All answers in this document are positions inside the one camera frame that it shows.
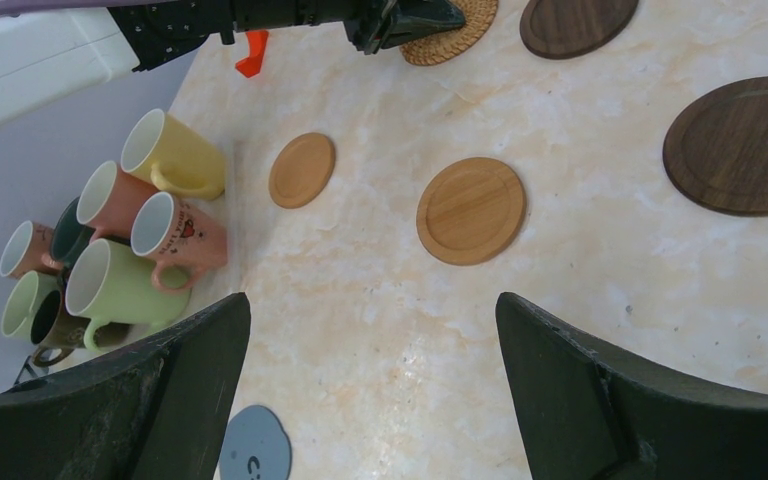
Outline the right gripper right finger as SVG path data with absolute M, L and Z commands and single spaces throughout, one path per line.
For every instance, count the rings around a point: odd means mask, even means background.
M 506 292 L 495 318 L 535 479 L 768 479 L 768 395 L 604 341 Z

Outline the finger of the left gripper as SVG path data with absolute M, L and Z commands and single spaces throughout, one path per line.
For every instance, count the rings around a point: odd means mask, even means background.
M 350 20 L 350 42 L 373 55 L 465 24 L 464 12 L 447 0 L 362 1 L 359 15 Z

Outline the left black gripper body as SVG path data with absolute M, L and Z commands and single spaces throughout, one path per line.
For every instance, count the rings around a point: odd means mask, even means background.
M 398 45 L 391 1 L 155 1 L 108 9 L 137 57 L 134 72 L 157 68 L 217 35 L 225 45 L 240 32 L 326 23 L 344 24 L 366 54 Z

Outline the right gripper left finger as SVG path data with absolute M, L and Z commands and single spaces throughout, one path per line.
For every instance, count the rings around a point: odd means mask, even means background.
M 0 393 L 0 479 L 210 479 L 250 338 L 237 292 Z

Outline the woven rattan coaster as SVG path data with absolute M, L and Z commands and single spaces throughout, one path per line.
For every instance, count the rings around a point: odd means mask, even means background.
M 498 0 L 453 0 L 465 17 L 457 30 L 434 34 L 399 47 L 403 58 L 412 65 L 433 66 L 464 53 L 489 30 L 495 20 Z

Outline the light wooden coaster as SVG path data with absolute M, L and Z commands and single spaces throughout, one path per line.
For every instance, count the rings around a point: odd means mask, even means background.
M 272 165 L 268 182 L 272 201 L 285 209 L 307 205 L 327 185 L 335 163 L 336 150 L 326 135 L 310 132 L 294 138 Z
M 477 265 L 515 240 L 527 206 L 524 185 L 508 164 L 466 158 L 441 170 L 426 186 L 417 207 L 418 237 L 444 263 Z

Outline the dark wooden coaster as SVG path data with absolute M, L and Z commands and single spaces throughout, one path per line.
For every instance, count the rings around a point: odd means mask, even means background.
M 768 216 L 768 76 L 721 86 L 688 105 L 667 131 L 662 161 L 697 205 Z
M 533 54 L 565 60 L 590 53 L 630 23 L 638 0 L 533 0 L 524 9 L 519 33 Z

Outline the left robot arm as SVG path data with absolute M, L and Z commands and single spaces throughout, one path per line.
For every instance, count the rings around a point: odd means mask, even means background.
M 88 87 L 148 71 L 210 36 L 342 23 L 366 54 L 462 28 L 450 1 L 0 1 L 0 126 Z

